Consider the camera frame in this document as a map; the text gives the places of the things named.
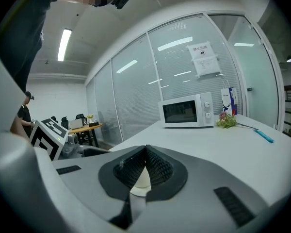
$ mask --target white countertop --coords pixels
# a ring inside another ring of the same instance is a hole
[[[111,151],[150,144],[214,162],[272,205],[291,192],[291,138],[245,116],[237,115],[236,119],[258,128],[275,142],[269,143],[243,126],[168,129],[158,121]]]

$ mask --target person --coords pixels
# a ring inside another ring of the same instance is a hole
[[[18,0],[1,22],[0,58],[23,92],[26,91],[32,63],[42,47],[42,28],[47,10],[50,9],[50,4],[55,1],[57,0]],[[112,0],[66,1],[104,6]],[[22,125],[23,121],[16,116],[10,131],[26,138]]]
[[[29,104],[30,100],[34,100],[34,97],[31,96],[29,91],[26,91],[25,95],[25,101],[20,107],[17,116],[21,120],[21,125],[23,126],[26,135],[30,137],[34,123],[31,122],[31,117],[27,105]]]

